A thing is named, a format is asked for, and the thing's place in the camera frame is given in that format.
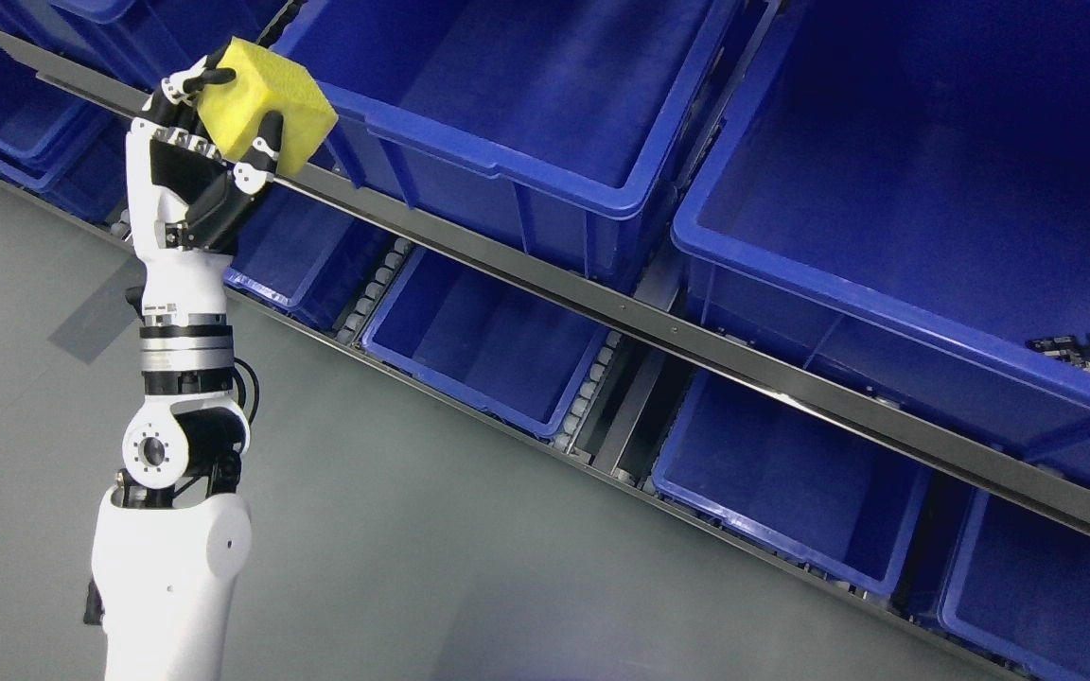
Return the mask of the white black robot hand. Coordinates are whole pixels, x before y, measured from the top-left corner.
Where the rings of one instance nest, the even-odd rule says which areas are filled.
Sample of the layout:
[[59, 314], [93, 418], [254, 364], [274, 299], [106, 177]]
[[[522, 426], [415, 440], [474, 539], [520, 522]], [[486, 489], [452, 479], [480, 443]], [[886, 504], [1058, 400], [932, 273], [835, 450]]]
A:
[[128, 208], [135, 257], [146, 268], [125, 299], [144, 326], [225, 326], [223, 275], [239, 229], [267, 197], [281, 160], [284, 115], [261, 115], [238, 161], [225, 160], [196, 105], [209, 85], [237, 78], [225, 51], [160, 81], [126, 137]]

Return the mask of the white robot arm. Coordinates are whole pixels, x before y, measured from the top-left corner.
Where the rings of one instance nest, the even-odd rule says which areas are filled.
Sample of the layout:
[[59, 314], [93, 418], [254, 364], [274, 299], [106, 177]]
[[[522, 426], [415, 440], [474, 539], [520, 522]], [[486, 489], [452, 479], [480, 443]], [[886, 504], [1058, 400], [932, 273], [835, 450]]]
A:
[[238, 494], [249, 417], [225, 314], [147, 314], [143, 402], [97, 509], [85, 621], [107, 680], [217, 680], [239, 573], [254, 543]]

